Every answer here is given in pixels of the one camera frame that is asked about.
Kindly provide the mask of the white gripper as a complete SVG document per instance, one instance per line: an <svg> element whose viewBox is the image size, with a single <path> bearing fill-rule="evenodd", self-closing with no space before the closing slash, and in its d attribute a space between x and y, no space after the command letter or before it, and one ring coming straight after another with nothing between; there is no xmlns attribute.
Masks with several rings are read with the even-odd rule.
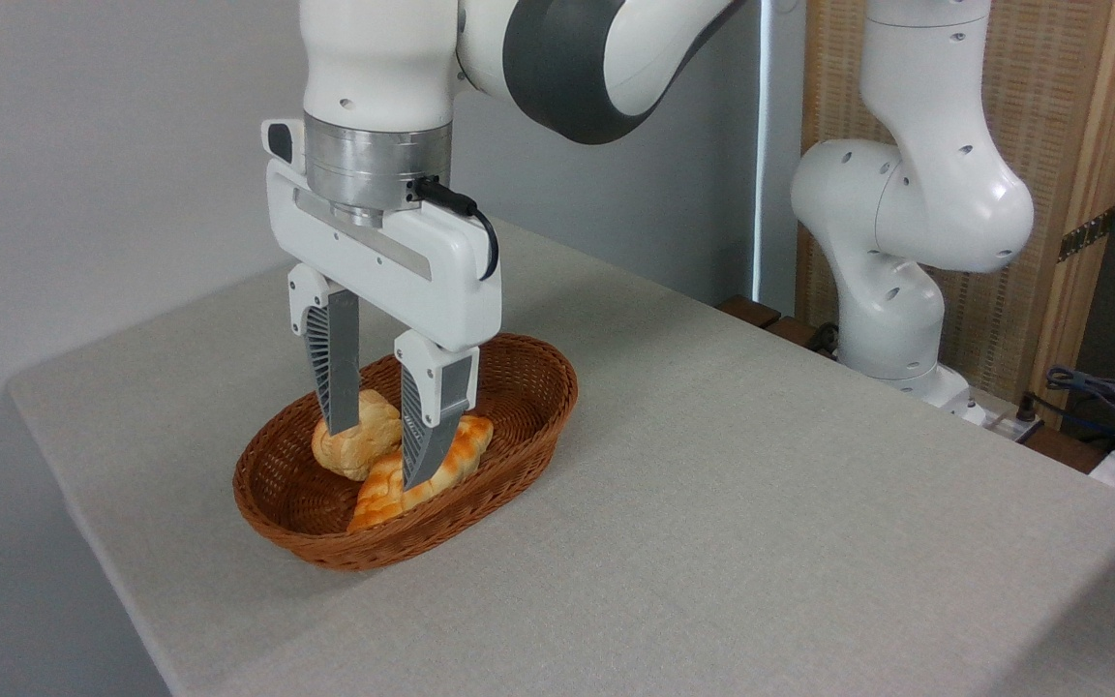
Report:
<svg viewBox="0 0 1115 697"><path fill-rule="evenodd" d="M290 321L306 341L329 434L359 423L359 296L414 329L395 340L407 491L432 480L462 414L476 406L477 345L501 323L500 278L484 274L484 229L414 190L417 178L450 177L450 125L262 124L271 228L279 246L307 264L287 275Z"/></svg>

